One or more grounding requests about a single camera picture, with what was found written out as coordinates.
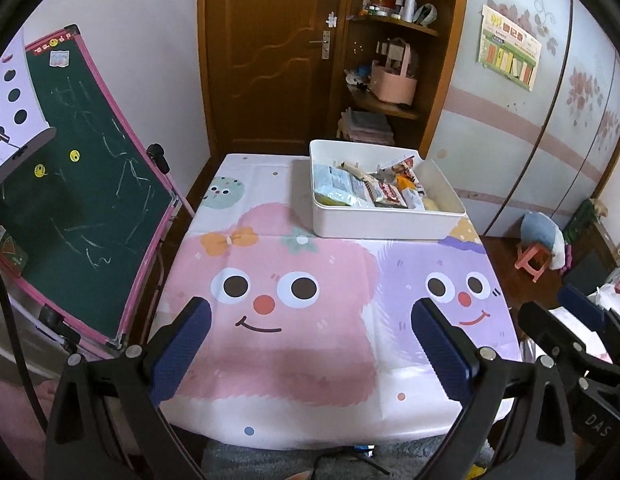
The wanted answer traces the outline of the orange white snack packet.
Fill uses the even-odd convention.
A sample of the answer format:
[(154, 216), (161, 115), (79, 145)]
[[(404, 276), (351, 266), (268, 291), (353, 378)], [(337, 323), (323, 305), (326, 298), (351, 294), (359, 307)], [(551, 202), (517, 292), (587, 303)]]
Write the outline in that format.
[(414, 210), (425, 211), (425, 203), (421, 194), (418, 193), (416, 184), (409, 178), (399, 174), (397, 177), (397, 188), (400, 191), (407, 207)]

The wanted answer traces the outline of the red white striped snack packet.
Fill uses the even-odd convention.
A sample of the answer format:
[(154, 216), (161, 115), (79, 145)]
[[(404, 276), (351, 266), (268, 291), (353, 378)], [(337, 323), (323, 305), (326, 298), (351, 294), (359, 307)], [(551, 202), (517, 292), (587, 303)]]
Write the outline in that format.
[(376, 207), (407, 209), (404, 198), (398, 189), (383, 181), (373, 179), (366, 183), (366, 188)]

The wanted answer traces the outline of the light blue snack bag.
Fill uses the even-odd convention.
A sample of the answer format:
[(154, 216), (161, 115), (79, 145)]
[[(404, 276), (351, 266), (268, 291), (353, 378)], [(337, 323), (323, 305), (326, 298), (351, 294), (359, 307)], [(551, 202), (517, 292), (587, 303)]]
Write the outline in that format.
[(346, 170), (333, 166), (314, 165), (313, 192), (325, 206), (373, 208), (374, 204), (363, 181)]

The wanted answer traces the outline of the white grey triangular snack bag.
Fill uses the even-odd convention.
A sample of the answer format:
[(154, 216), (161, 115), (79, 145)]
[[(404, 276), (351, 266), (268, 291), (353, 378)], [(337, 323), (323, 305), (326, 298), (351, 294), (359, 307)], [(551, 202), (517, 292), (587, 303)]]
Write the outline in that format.
[(416, 184), (418, 178), (416, 176), (415, 167), (417, 166), (417, 159), (414, 156), (405, 157), (398, 162), (380, 168), (379, 173), (383, 175), (385, 179), (395, 180), (398, 177), (404, 177), (405, 179)]

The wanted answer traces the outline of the beige soda cracker packet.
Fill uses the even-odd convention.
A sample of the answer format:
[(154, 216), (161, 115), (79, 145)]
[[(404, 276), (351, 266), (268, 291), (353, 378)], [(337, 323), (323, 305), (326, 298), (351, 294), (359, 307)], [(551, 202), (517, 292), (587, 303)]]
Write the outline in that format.
[(342, 162), (339, 165), (339, 168), (342, 170), (345, 170), (346, 172), (349, 172), (351, 176), (356, 177), (357, 179), (361, 181), (367, 182), (367, 181), (373, 180), (373, 177), (370, 174), (368, 174), (366, 171), (361, 169), (359, 166), (349, 164), (349, 162)]

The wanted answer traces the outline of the pink plastic stool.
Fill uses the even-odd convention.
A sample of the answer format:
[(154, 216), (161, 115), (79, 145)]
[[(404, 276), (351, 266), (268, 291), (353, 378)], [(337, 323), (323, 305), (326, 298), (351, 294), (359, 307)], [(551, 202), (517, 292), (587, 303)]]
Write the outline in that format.
[(550, 260), (552, 260), (552, 255), (541, 243), (525, 245), (523, 242), (519, 242), (517, 244), (515, 269), (528, 273), (533, 283), (538, 283), (538, 280), (548, 269)]

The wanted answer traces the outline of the pink cartoon tablecloth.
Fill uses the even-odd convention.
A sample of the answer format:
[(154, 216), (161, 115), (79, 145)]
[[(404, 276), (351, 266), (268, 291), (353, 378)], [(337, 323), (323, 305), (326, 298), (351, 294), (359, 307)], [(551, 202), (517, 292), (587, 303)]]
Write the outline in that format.
[(326, 448), (444, 434), (461, 407), (412, 332), (432, 299), (474, 344), (518, 359), (492, 264), (467, 219), (439, 242), (312, 230), (305, 157), (227, 156), (176, 253), (155, 322), (193, 297), (212, 326), (172, 399), (171, 424), (248, 448)]

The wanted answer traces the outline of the white sliding wardrobe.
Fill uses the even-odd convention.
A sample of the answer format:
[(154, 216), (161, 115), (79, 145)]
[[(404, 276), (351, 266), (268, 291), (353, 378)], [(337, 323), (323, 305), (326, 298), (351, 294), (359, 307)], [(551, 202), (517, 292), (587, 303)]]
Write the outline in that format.
[[(542, 44), (532, 91), (478, 62), (486, 4)], [(580, 0), (468, 0), (428, 155), (477, 231), (511, 236), (528, 211), (568, 223), (620, 139), (620, 53)]]

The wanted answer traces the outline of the white plastic storage bin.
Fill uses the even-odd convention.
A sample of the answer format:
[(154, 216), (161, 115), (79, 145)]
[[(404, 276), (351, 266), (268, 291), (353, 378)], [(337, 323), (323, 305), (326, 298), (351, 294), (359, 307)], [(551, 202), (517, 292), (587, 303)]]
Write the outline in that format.
[(312, 200), (312, 226), (321, 237), (353, 240), (430, 240), (436, 242), (450, 235), (457, 223), (468, 218), (463, 202), (431, 159), (423, 159), (416, 150), (395, 146), (313, 140), (310, 159), (317, 165), (335, 166), (352, 162), (366, 172), (413, 157), (415, 174), (429, 198), (438, 208), (417, 211), (400, 208), (354, 208), (327, 206)]

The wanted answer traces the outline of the stack of folded cloths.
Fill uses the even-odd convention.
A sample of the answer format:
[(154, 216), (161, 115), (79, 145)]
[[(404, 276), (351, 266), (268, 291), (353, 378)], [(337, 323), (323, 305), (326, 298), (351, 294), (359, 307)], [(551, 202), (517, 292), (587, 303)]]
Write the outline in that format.
[(385, 115), (352, 108), (341, 113), (336, 136), (351, 142), (395, 146), (395, 134)]

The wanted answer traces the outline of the bottles on top shelf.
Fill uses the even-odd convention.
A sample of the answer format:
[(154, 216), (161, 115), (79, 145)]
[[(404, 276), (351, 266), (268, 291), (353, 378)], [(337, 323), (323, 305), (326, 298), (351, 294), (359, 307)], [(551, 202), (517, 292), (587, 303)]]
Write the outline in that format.
[(416, 0), (362, 0), (359, 16), (392, 18), (428, 28), (438, 19), (438, 9), (432, 3), (418, 6)]

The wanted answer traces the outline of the brown wooden door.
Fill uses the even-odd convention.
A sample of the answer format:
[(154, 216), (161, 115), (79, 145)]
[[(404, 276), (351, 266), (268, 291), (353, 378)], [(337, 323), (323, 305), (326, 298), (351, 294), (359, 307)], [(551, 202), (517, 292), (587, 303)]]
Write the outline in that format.
[[(339, 0), (197, 0), (211, 154), (304, 155), (329, 136)], [(331, 31), (331, 57), (310, 40)]]

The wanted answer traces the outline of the green chalkboard pink frame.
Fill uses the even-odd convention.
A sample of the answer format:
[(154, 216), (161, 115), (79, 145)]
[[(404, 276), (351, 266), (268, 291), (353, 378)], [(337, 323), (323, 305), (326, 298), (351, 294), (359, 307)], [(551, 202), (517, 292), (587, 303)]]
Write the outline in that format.
[(25, 55), (56, 134), (0, 186), (0, 223), (27, 256), (8, 278), (83, 344), (119, 350), (179, 194), (124, 118), (77, 26)]

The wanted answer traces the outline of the colourful wall poster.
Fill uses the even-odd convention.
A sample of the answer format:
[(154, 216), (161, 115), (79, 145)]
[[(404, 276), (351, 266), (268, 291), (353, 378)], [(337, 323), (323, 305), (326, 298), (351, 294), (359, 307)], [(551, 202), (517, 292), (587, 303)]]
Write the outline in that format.
[(482, 6), (481, 16), (478, 62), (532, 91), (540, 64), (541, 42), (486, 4)]

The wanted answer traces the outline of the pink handled basket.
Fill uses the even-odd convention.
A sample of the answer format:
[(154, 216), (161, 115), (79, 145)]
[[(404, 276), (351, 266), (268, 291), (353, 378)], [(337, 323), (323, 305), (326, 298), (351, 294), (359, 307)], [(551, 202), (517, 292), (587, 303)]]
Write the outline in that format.
[(369, 90), (381, 102), (393, 105), (413, 104), (417, 79), (409, 74), (411, 46), (402, 38), (387, 44), (386, 61), (374, 61), (369, 76)]

